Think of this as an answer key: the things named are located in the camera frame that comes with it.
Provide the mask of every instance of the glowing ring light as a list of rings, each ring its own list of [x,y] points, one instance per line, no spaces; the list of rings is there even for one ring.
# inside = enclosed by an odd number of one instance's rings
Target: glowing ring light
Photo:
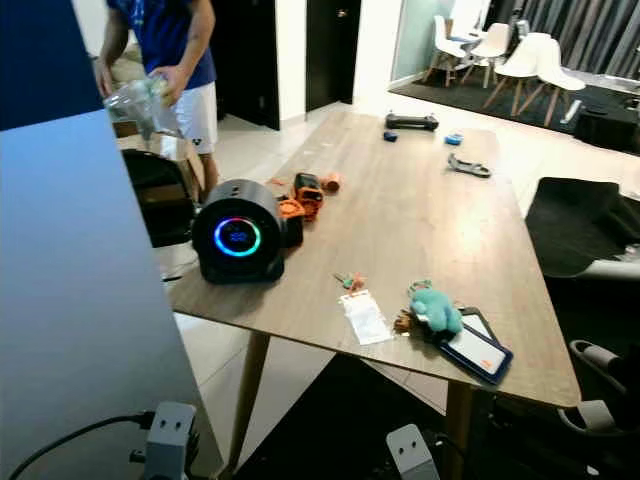
[[[246,223],[247,225],[249,225],[253,229],[253,233],[255,234],[256,239],[253,242],[253,245],[251,247],[249,247],[247,250],[242,250],[242,251],[231,250],[222,241],[222,238],[221,238],[222,229],[224,228],[225,225],[228,225],[231,222]],[[256,250],[258,250],[258,247],[260,246],[260,242],[262,241],[261,235],[260,235],[260,230],[258,230],[258,227],[256,227],[255,224],[252,221],[247,220],[246,218],[242,218],[242,217],[231,217],[231,218],[227,218],[227,219],[223,220],[222,222],[220,222],[218,224],[218,226],[216,227],[215,231],[213,232],[213,240],[214,240],[216,246],[222,251],[222,253],[224,253],[226,255],[229,255],[229,256],[232,256],[232,257],[247,257],[247,256],[251,255],[252,253],[255,253]]]

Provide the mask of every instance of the stuffed toy keychain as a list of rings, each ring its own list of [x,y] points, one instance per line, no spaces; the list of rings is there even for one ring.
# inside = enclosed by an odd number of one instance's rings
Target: stuffed toy keychain
[[[411,311],[403,310],[396,320],[396,330],[408,331],[410,320],[415,320],[432,341],[450,339],[462,331],[462,315],[449,297],[431,288],[429,280],[412,283],[407,293],[411,298]]]

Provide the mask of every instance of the grey curtain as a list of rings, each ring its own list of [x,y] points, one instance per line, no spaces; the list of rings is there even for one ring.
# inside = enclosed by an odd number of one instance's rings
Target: grey curtain
[[[528,0],[522,18],[558,40],[564,66],[638,77],[639,0]]]

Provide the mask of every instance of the white paper receipt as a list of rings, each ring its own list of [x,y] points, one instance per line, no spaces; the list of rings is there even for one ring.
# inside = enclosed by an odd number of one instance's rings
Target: white paper receipt
[[[340,303],[344,314],[351,322],[360,345],[384,342],[393,338],[387,327],[386,319],[369,290],[362,290],[353,295],[343,295]]]

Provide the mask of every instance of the teal plush toy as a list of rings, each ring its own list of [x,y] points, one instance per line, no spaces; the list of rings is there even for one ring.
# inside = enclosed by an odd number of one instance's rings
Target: teal plush toy
[[[431,282],[416,282],[409,288],[411,296],[411,310],[418,315],[427,317],[426,322],[433,332],[448,330],[451,333],[462,331],[462,315],[451,304],[451,300],[444,293],[431,288]]]

